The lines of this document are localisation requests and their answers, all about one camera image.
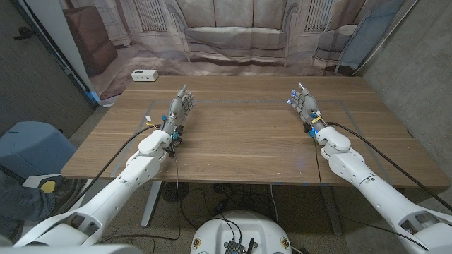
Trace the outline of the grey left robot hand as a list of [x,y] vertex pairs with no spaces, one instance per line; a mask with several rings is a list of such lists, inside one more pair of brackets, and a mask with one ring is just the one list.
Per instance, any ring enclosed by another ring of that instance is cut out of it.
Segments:
[[186,85],[183,85],[169,106],[161,130],[170,135],[173,134],[184,123],[194,105],[194,96],[191,92],[187,92]]

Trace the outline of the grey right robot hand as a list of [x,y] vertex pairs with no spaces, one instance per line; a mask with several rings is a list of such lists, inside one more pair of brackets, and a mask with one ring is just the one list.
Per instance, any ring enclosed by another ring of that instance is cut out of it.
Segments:
[[326,125],[322,120],[315,98],[301,82],[298,83],[298,86],[298,90],[291,91],[291,98],[287,103],[299,114],[304,132],[314,137]]

